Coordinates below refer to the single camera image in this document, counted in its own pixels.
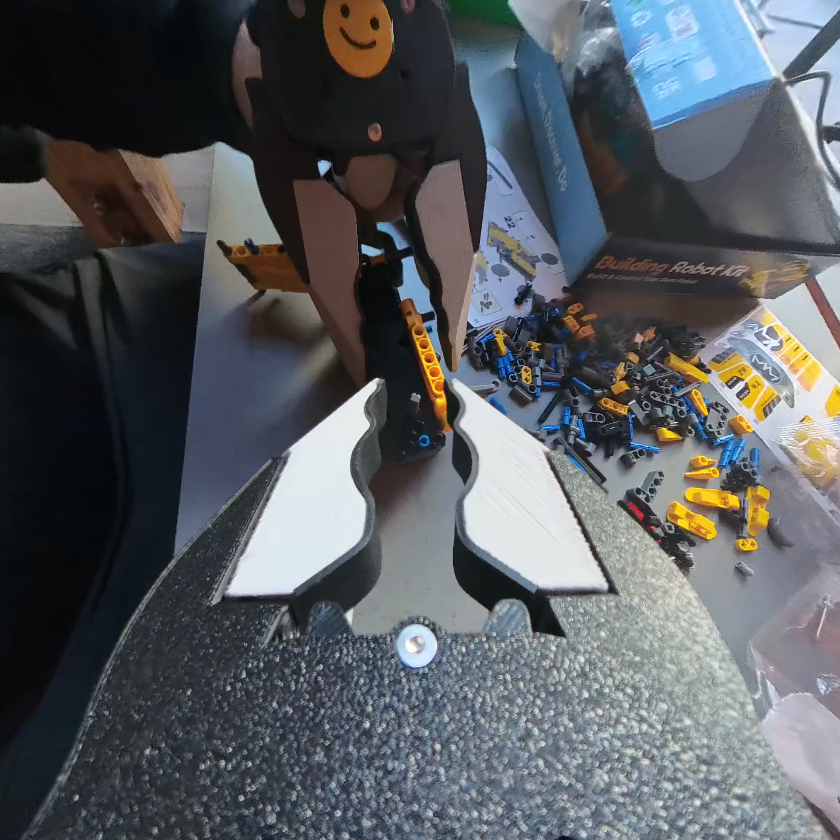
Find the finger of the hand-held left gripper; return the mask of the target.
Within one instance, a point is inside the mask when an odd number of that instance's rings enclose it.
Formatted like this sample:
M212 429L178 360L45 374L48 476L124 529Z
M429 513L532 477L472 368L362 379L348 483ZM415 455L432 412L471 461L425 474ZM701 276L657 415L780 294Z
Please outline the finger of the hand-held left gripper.
M322 180L297 180L294 193L310 296L350 378L362 385L366 361L355 291L361 252L354 206Z
M466 338L477 247L459 161L436 163L408 189L404 217L416 270L437 321L446 369L457 372Z

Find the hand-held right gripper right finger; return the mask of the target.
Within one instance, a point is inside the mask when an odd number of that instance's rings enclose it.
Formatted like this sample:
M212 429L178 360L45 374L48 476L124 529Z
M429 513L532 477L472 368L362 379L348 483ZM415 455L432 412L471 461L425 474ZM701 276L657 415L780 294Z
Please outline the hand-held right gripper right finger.
M448 381L448 410L468 553L533 594L607 593L547 446L459 380Z

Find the yellow grey brick vehicle model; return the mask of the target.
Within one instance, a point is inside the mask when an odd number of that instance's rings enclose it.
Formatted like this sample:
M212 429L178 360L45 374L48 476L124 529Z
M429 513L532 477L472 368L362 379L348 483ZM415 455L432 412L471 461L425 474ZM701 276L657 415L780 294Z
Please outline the yellow grey brick vehicle model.
M386 385L387 416L380 435L382 456L396 463L412 463L401 461L398 454L409 396L413 392L422 396L420 417L428 427L446 434L447 419L445 408L442 416L436 413L413 329L401 309L403 301L398 291L403 284L403 261L413 251L410 247L398 248L390 233L370 224L362 227L360 241L374 251L372 255L360 256L355 290L361 310L366 373L383 379ZM240 245L228 245L219 239L217 247L255 290L255 300L267 291L308 294L309 288L293 267L284 245L257 245L247 238Z

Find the person's left forearm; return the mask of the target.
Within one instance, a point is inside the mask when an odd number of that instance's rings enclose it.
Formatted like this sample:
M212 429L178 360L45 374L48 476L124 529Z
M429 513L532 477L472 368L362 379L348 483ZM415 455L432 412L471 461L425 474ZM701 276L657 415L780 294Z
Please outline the person's left forearm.
M1 2L2 183L46 175L46 140L160 158L249 152L235 49L257 2Z

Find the grey desk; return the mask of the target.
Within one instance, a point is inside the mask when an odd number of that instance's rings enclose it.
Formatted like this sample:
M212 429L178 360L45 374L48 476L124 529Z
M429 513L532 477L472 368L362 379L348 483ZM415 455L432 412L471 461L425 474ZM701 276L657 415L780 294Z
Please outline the grey desk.
M179 552L265 462L282 455L356 388L315 307L302 296L267 293L251 302L247 282L227 265L216 242L257 234L273 238L248 157L214 148L203 281L196 327L182 492L175 536ZM382 573L352 615L358 633L391 630L405 617L431 618L448 633L477 633L487 610L456 581L450 556L454 504L461 481L443 454L411 465L384 462L374 477ZM762 542L733 570L736 552L722 534L699 547L687 579L710 610L751 691L749 641L823 568L838 574L838 530L824 517L796 523L797 499L787 476L772 510L795 546Z

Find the person's left hand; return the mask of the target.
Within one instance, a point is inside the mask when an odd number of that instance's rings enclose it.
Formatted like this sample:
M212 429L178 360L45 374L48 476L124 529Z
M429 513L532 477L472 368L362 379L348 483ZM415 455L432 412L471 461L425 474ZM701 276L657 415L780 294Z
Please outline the person's left hand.
M253 108L246 81L261 78L261 57L256 43L251 38L245 18L240 22L234 41L231 58L232 91L242 120L248 129L253 128Z

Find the open instruction booklet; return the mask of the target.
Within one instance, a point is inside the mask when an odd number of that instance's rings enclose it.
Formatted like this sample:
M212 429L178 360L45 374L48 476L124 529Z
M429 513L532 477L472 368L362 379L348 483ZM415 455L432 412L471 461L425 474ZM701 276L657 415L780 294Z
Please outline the open instruction booklet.
M487 185L468 324L484 328L527 310L529 294L561 298L560 251L506 159L486 148Z

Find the blue cardboard kit box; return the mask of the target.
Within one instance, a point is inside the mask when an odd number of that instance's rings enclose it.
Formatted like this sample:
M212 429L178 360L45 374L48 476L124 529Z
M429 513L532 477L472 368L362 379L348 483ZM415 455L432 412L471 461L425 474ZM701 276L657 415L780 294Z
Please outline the blue cardboard kit box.
M777 298L838 264L838 169L740 2L609 1L661 175L602 196L560 69L515 61L570 282Z

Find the pile of loose building pieces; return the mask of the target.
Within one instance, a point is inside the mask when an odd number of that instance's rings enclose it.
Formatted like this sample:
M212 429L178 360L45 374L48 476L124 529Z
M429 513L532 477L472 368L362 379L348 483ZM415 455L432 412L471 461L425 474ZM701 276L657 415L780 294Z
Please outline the pile of loose building pieces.
M791 550L770 509L770 465L757 425L780 398L764 394L741 355L700 357L705 337L684 323L599 316L579 301L532 299L521 311L467 328L464 352L497 373L509 400L543 402L531 430L606 488L615 460L633 484L617 505L683 569L718 525L737 555L762 541Z

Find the green plastic bin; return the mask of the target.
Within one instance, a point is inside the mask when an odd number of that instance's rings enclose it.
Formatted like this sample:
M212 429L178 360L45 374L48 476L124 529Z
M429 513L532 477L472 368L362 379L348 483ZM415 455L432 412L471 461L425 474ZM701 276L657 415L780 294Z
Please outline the green plastic bin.
M454 18L519 28L509 1L447 1Z

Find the clear plastic bag of parts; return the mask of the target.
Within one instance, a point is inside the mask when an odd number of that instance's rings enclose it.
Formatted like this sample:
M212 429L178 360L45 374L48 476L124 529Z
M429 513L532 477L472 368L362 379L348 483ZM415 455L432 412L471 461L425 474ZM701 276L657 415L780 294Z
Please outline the clear plastic bag of parts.
M660 175L653 131L609 1L517 1L519 24L560 69L581 150L602 196Z

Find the yellow black sticker sheet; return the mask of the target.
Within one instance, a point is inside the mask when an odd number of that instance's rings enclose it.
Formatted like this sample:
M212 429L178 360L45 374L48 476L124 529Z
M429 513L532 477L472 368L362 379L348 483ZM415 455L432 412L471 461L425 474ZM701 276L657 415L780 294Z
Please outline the yellow black sticker sheet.
M710 381L763 435L839 418L839 384L767 307L751 310L701 352Z

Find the clear bag with red print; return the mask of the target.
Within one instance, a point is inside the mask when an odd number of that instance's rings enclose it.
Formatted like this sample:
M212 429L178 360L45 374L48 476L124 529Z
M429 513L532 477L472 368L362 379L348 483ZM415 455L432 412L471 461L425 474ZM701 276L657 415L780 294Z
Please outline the clear bag with red print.
M839 716L839 569L805 584L749 641L752 701L763 719L791 694L814 697Z

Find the crumpled clear plastic bag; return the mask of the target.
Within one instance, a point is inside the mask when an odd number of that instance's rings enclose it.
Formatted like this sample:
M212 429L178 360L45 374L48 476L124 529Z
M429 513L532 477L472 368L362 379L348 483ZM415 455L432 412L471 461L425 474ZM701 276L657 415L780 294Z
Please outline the crumpled clear plastic bag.
M761 722L793 788L839 825L839 720L814 696L783 697Z

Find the wooden post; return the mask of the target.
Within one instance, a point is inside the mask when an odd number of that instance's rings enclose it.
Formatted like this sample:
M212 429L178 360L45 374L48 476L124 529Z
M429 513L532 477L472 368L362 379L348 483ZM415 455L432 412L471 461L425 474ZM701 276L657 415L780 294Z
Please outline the wooden post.
M99 247L182 240L184 204L160 160L49 140L46 180Z

